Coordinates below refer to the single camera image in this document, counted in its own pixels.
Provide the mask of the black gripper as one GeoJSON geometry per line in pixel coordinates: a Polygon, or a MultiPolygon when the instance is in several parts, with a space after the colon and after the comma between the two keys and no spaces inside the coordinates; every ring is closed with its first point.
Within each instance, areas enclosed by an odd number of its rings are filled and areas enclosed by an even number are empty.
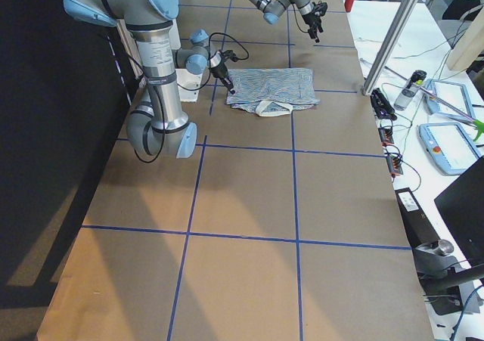
{"type": "Polygon", "coordinates": [[[225,65],[227,60],[237,61],[237,55],[233,50],[216,51],[209,59],[209,70],[214,77],[219,77],[219,81],[227,88],[230,94],[234,94],[234,84],[228,75],[228,68],[225,65]]]}
{"type": "Polygon", "coordinates": [[[323,32],[321,18],[327,12],[327,2],[309,2],[300,8],[300,13],[306,25],[309,27],[307,33],[316,43],[320,42],[318,34],[323,32]]]}

